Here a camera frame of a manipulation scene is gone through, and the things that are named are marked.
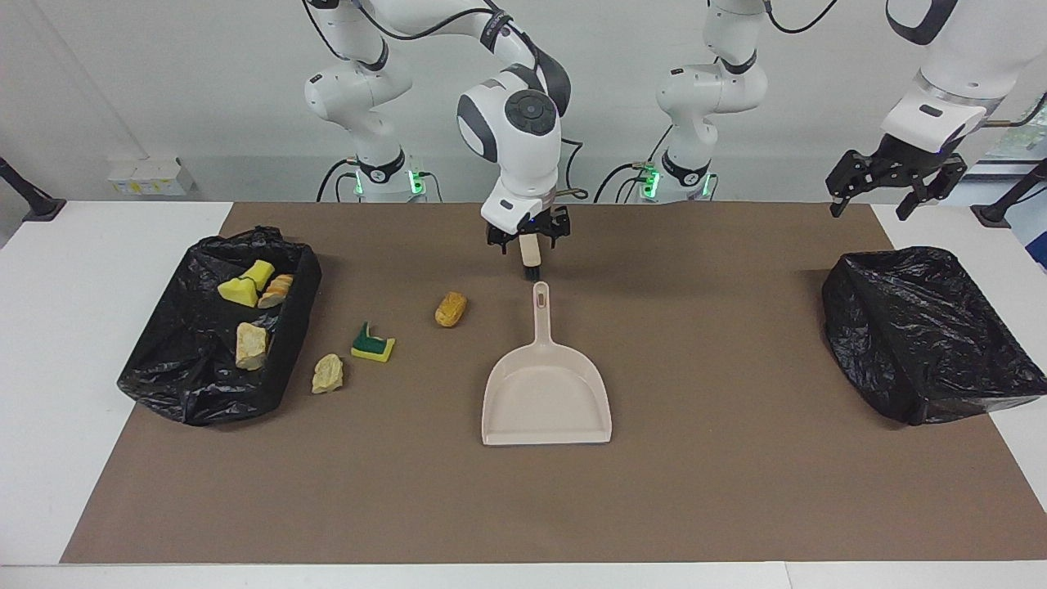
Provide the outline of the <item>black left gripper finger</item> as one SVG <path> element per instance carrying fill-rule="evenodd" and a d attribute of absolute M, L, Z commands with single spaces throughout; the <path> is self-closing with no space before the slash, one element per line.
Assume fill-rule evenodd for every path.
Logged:
<path fill-rule="evenodd" d="M 843 153 L 825 179 L 826 189 L 831 197 L 830 216 L 840 218 L 854 197 L 874 190 L 871 175 L 873 163 L 874 158 L 856 150 Z"/>
<path fill-rule="evenodd" d="M 904 222 L 920 205 L 931 200 L 946 199 L 964 177 L 966 169 L 968 169 L 966 163 L 945 163 L 928 184 L 923 182 L 920 172 L 910 173 L 911 191 L 895 209 L 897 219 Z"/>

